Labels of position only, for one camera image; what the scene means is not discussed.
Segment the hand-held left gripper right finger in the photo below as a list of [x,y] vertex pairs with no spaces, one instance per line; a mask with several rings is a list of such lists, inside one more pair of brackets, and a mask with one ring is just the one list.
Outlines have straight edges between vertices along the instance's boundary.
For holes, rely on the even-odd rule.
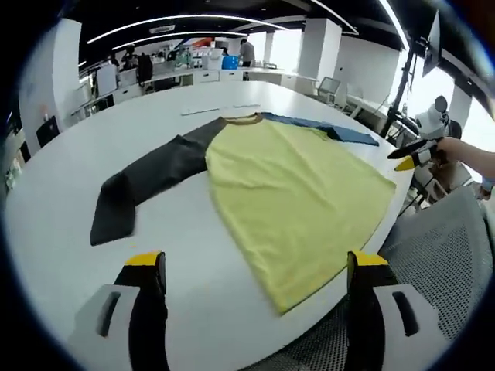
[[378,254],[347,258],[347,370],[427,370],[449,347],[438,311]]

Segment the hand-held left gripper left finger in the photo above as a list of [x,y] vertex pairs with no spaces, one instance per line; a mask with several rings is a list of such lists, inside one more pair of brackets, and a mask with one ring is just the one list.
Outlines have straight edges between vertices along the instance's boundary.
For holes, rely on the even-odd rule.
[[167,370],[166,256],[127,260],[75,316],[68,349],[85,370]]

